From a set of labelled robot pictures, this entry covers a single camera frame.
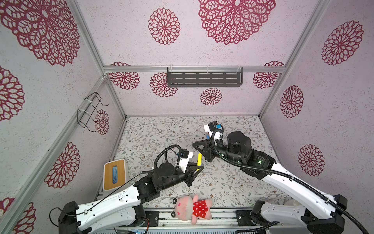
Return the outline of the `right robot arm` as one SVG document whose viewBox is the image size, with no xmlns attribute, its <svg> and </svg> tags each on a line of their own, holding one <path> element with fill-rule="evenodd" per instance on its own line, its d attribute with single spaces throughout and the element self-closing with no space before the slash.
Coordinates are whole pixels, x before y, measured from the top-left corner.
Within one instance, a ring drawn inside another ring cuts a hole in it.
<svg viewBox="0 0 374 234">
<path fill-rule="evenodd" d="M 277 187 L 294 198 L 297 205 L 272 205 L 259 200 L 251 217 L 263 226 L 286 223 L 306 228 L 312 234 L 341 234 L 345 219 L 350 219 L 363 233 L 368 231 L 346 211 L 347 199 L 342 195 L 321 192 L 287 171 L 280 163 L 251 146 L 251 139 L 242 132 L 231 132 L 224 144 L 223 130 L 208 131 L 210 137 L 193 143 L 207 161 L 220 158 L 240 168 L 247 175 Z"/>
</svg>

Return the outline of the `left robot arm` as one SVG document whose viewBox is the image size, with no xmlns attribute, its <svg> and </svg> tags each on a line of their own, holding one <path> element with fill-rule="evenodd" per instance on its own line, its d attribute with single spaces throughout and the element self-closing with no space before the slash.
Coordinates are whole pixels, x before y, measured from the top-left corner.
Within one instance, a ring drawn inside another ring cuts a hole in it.
<svg viewBox="0 0 374 234">
<path fill-rule="evenodd" d="M 78 205 L 67 203 L 58 217 L 60 234 L 94 234 L 117 226 L 136 227 L 146 221 L 143 204 L 160 196 L 160 192 L 179 183 L 191 186 L 204 169 L 188 163 L 185 171 L 171 163 L 144 171 L 145 176 L 122 191 L 114 191 L 101 200 Z"/>
</svg>

